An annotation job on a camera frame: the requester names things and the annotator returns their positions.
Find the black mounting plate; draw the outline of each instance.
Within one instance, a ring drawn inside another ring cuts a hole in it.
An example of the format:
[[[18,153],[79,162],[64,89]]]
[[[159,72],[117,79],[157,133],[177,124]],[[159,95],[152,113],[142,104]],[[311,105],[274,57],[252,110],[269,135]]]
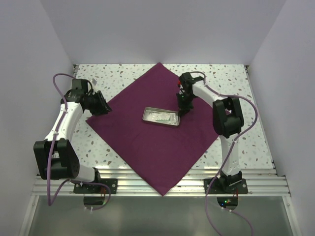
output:
[[[208,186],[209,186],[211,180],[212,180],[212,178],[205,178],[203,180],[203,187],[205,189],[205,193],[207,192],[207,189],[208,189]],[[242,179],[242,181],[240,183],[236,184],[236,188],[233,192],[224,191],[220,182],[219,182],[219,179],[217,178],[213,182],[208,194],[233,194],[236,191],[236,189],[238,189],[238,194],[248,194],[247,183],[246,183],[246,180],[244,178]]]
[[[118,180],[116,178],[101,178],[100,183],[106,184],[111,194],[116,194]],[[101,188],[98,185],[88,185],[83,184],[82,186],[79,184],[74,185],[73,193],[77,194],[100,194]]]

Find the terrazzo tabletop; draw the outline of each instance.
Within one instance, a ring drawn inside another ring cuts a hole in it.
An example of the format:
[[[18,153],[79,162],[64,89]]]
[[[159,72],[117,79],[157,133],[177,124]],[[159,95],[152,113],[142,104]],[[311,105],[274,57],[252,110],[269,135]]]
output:
[[[154,64],[81,64],[79,65],[76,78],[95,79],[97,82],[95,90],[100,90],[108,102],[152,66]],[[216,91],[222,94],[238,94],[253,101],[250,84],[243,65],[164,64],[164,66],[178,76],[184,72],[203,71],[207,75],[208,85]],[[254,111],[247,102],[243,100],[240,102],[245,120],[243,128],[245,128],[252,123]],[[89,111],[84,112],[77,123],[71,142],[80,158],[80,162],[88,167],[131,169],[86,123],[87,118],[90,116],[91,113]],[[271,154],[259,120],[255,127],[240,139],[239,155],[242,169],[273,168]],[[192,168],[218,169],[221,163],[221,142],[217,138]]]

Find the gray wall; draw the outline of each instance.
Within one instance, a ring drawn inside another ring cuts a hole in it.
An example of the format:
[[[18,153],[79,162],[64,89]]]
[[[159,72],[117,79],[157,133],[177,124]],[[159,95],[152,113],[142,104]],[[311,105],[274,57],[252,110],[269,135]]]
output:
[[[315,2],[287,0],[250,65],[277,170],[305,235],[315,235]]]
[[[249,64],[285,0],[41,0],[73,63]]]
[[[0,32],[0,235],[14,236],[37,173],[32,146],[58,115],[52,76],[72,65],[39,0],[0,1]]]

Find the purple cloth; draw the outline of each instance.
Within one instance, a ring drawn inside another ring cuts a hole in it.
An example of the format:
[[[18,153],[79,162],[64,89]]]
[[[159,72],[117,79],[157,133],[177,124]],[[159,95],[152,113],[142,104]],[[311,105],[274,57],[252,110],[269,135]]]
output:
[[[131,168],[161,195],[189,171],[218,137],[212,108],[200,98],[179,127],[145,123],[145,107],[178,110],[178,76],[161,63],[109,101],[113,112],[87,123]]]

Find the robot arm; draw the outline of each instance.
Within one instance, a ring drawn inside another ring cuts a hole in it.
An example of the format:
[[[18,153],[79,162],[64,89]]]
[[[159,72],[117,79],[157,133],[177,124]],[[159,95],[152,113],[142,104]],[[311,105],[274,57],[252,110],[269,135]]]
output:
[[[67,101],[67,112],[59,126],[57,133],[54,153],[58,153],[57,158],[53,158],[51,162],[51,179],[73,179],[82,182],[98,182],[99,172],[95,168],[86,167],[80,164],[76,155],[71,139],[75,126],[85,110],[89,110],[92,115],[107,114],[111,108],[107,105],[100,91],[88,91],[88,81],[84,79],[72,80],[72,88],[69,90],[65,99]],[[48,155],[56,133],[56,127],[60,122],[65,110],[64,101],[61,100],[61,108],[59,116],[44,141],[38,141],[34,144],[34,153],[42,179],[47,179],[47,163]]]
[[[177,94],[179,115],[184,116],[193,109],[192,101],[200,97],[213,109],[213,127],[220,136],[222,146],[222,162],[227,157],[233,139],[241,132],[244,118],[240,101],[235,97],[220,97],[210,91],[204,84],[202,77],[193,78],[190,73],[179,77],[180,92]],[[238,143],[230,154],[220,173],[220,183],[224,192],[233,192],[237,184],[242,181],[239,166]]]

